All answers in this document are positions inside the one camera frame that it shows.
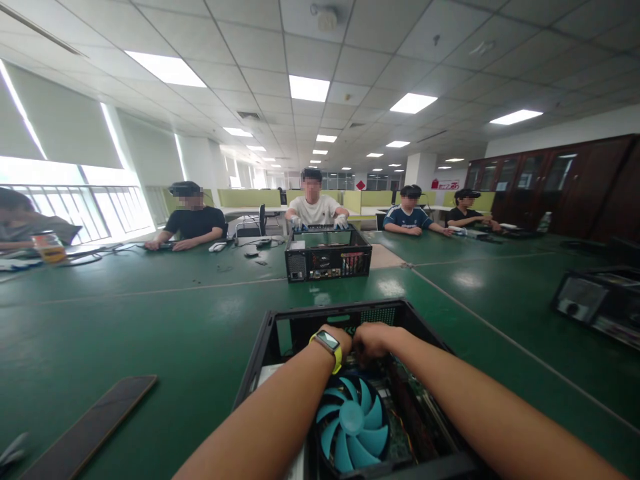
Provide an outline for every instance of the yellow watch strap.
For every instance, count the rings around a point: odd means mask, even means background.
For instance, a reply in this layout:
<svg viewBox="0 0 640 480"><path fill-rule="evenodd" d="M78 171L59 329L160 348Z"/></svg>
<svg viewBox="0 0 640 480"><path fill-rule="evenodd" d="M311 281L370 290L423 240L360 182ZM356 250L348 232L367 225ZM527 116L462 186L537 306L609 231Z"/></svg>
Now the yellow watch strap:
<svg viewBox="0 0 640 480"><path fill-rule="evenodd" d="M315 339L316 335L317 332L311 336L311 338L309 339L309 343L311 343ZM335 367L333 368L333 372L331 372L331 374L335 375L340 371L340 368L342 368L342 347L338 346L338 348L333 352L333 356L335 357Z"/></svg>

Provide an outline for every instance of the watch face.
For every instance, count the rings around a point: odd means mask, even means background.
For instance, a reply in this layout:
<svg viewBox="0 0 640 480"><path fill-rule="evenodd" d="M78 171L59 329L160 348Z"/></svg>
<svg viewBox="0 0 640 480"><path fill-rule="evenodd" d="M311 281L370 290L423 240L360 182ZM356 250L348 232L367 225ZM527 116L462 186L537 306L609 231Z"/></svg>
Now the watch face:
<svg viewBox="0 0 640 480"><path fill-rule="evenodd" d="M316 335L316 337L320 338L320 340L326 343L327 346L331 348L331 350L336 350L336 348L338 348L338 346L340 345L340 342L338 342L338 340L333 338L330 334L328 334L324 330L320 330Z"/></svg>

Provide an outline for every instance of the bottle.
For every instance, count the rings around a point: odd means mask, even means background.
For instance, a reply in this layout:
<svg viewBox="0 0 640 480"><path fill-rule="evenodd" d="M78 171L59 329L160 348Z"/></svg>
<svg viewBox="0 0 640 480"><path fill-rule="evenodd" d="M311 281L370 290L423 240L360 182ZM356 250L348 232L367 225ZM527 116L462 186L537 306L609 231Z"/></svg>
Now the bottle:
<svg viewBox="0 0 640 480"><path fill-rule="evenodd" d="M540 232L540 233L548 232L550 224L551 224L551 212L546 212L542 216L542 219L540 220L540 223L538 223L538 232Z"/></svg>

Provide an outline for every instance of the gloved hand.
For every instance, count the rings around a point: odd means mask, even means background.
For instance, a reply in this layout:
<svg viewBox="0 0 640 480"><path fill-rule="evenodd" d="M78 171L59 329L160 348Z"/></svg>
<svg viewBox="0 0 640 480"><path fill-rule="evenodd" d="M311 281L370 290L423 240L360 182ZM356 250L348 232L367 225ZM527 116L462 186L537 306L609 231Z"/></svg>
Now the gloved hand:
<svg viewBox="0 0 640 480"><path fill-rule="evenodd" d="M302 218L298 217L297 215L293 215L291 217L291 230L304 231L304 230L309 230L309 228L307 228L307 226L304 223L302 223Z"/></svg>
<svg viewBox="0 0 640 480"><path fill-rule="evenodd" d="M343 213L338 215L333 221L333 228L336 230L346 230L349 228L349 224L347 223L347 216Z"/></svg>

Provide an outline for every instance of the sign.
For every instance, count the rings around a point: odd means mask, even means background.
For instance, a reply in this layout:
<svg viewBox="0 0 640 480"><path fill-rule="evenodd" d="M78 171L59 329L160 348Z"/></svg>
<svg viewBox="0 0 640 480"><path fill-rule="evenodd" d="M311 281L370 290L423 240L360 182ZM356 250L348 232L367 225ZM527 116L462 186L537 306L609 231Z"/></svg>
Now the sign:
<svg viewBox="0 0 640 480"><path fill-rule="evenodd" d="M460 180L433 179L431 182L431 190L458 190L458 188L460 188Z"/></svg>

